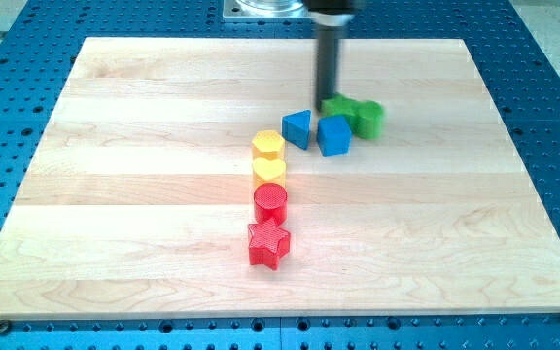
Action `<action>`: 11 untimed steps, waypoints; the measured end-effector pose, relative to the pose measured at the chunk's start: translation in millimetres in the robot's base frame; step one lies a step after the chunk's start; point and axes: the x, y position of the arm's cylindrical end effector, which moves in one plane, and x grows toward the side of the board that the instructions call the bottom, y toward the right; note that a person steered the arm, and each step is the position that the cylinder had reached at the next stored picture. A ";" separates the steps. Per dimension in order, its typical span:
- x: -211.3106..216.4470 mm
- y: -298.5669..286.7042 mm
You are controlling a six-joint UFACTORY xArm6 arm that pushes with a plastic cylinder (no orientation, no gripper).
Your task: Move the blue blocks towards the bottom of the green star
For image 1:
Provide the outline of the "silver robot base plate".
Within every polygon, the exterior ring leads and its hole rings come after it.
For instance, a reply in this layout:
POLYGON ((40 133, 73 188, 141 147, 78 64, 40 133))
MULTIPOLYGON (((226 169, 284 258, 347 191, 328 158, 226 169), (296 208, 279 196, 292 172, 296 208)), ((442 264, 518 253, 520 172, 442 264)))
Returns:
POLYGON ((304 18, 308 12, 301 0, 223 0, 223 17, 304 18))

